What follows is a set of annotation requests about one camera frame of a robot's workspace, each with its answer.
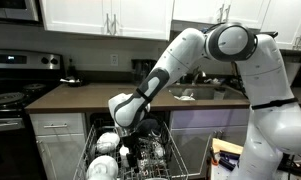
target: faucet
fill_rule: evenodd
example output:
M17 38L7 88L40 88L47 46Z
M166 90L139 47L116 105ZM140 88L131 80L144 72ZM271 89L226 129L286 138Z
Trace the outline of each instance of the faucet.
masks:
M194 76L194 78L192 80L192 85L196 85L199 75L201 75L202 77L206 77L206 73L203 72L202 70L200 70L200 67L201 67L201 65L196 67L192 72L192 74Z

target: backsplash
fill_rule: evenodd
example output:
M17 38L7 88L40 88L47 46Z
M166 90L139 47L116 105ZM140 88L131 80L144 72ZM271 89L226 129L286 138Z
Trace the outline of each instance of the backsplash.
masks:
M131 59L157 60L169 42L125 38L109 38L59 32L47 32L43 27L0 24L0 48L46 51L62 54L65 65L72 58L78 70L130 72ZM110 65L110 54L118 54L119 65ZM198 60L207 74L231 74L230 63Z

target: kitchen cabinet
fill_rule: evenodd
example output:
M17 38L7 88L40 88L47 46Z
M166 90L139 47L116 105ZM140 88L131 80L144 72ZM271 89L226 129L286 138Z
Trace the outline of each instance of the kitchen cabinet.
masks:
M48 179L72 179L85 145L85 115L30 114L30 118Z
M73 179L85 138L83 134L36 136L49 180Z
M277 31L280 49L301 49L301 0L271 0L261 31Z
M260 29L270 0L175 0L173 20L205 24L240 22Z
M173 0L40 0L49 31L169 40Z
M190 178L203 178L209 155L209 139L222 132L220 139L244 145L249 109L173 111L171 135L185 162ZM171 171L177 169L172 160Z

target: stove burner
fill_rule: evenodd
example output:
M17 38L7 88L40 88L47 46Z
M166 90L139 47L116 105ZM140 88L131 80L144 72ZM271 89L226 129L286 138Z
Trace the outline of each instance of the stove burner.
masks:
M0 105L19 101L24 96L23 93L19 92L0 94Z
M46 87L46 85L35 83L35 84L29 84L29 85L23 86L23 89L34 91L34 90L43 89L44 87Z

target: brown countertop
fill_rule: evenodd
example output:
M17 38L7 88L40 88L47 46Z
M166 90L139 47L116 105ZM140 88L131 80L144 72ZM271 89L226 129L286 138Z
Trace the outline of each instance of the brown countertop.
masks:
M26 107L27 113L78 113L108 112L108 100L120 93L132 93L135 86L129 84L92 83L82 87L60 85ZM293 88L301 104L301 88ZM152 111L248 108L249 101L241 100L200 100L179 101L167 89L153 99Z

